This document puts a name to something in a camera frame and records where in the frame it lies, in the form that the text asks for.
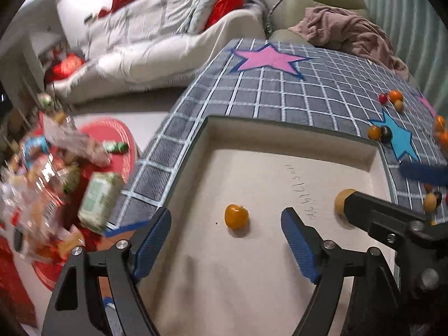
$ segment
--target cardboard tray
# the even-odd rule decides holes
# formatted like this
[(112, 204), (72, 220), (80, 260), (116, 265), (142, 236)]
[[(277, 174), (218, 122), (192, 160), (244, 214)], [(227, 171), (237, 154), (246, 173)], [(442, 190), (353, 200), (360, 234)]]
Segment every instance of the cardboard tray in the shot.
[[(281, 230), (292, 206), (323, 239), (346, 249), (394, 252), (334, 213), (345, 188), (390, 200), (378, 143), (309, 126), (221, 116), (205, 119), (165, 206), (172, 229), (140, 294), (161, 335), (290, 335), (314, 285), (302, 276)], [(249, 211), (237, 233), (227, 205)], [(329, 335), (349, 304), (346, 278)]]

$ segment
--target red fruit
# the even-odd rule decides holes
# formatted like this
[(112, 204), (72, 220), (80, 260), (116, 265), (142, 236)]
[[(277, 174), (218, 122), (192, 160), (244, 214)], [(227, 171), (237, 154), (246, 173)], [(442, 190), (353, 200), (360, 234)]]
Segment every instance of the red fruit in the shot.
[(380, 96), (378, 97), (378, 101), (382, 105), (385, 105), (389, 101), (389, 97), (387, 96), (387, 94), (380, 94)]

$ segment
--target silver screw head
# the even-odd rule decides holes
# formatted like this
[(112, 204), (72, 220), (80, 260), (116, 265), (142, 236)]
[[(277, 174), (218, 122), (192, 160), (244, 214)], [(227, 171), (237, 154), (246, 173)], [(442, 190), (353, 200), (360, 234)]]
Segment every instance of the silver screw head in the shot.
[(433, 268), (426, 268), (422, 272), (424, 290), (434, 290), (438, 287), (438, 272)]
[(323, 247), (328, 249), (328, 250), (331, 250), (331, 249), (334, 249), (336, 247), (336, 243), (333, 240), (325, 240), (323, 242)]
[(395, 234), (388, 234), (388, 243), (393, 244), (395, 242), (396, 236)]
[(369, 253), (371, 253), (373, 256), (380, 256), (381, 250), (373, 246), (369, 249)]
[(127, 240), (119, 240), (116, 242), (115, 246), (118, 249), (124, 249), (126, 246), (128, 246), (129, 242)]
[(82, 248), (80, 246), (77, 246), (76, 248), (72, 249), (72, 255), (77, 256), (80, 253), (82, 253)]
[(411, 221), (409, 224), (412, 231), (422, 231), (425, 228), (425, 225), (421, 221)]

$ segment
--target green chair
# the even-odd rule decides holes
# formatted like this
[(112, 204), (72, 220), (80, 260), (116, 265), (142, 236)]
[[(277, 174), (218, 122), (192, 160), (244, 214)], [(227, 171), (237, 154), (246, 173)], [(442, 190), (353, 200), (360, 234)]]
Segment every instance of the green chair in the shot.
[(343, 9), (348, 9), (357, 12), (359, 15), (368, 18), (367, 6), (364, 0), (281, 0), (271, 10), (279, 9), (280, 26), (270, 37), (269, 41), (285, 41), (294, 44), (308, 44), (309, 43), (299, 35), (291, 32), (288, 28), (297, 25), (303, 20), (305, 16), (306, 7), (315, 6), (335, 6)]

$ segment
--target white floor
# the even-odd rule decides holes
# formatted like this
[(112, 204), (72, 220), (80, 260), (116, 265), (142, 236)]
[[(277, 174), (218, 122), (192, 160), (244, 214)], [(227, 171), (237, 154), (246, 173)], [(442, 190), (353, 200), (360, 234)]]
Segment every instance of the white floor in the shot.
[[(170, 88), (89, 102), (74, 108), (75, 123), (82, 126), (101, 117), (113, 117), (129, 128), (140, 151), (143, 151), (183, 90)], [(12, 229), (9, 228), (6, 233), (0, 232), (0, 235), (2, 233), (10, 240), (12, 248)], [(29, 326), (25, 329), (32, 336), (40, 335), (51, 292), (37, 279), (31, 265), (21, 260), (15, 252), (14, 262), (34, 304), (39, 326), (38, 329)]]

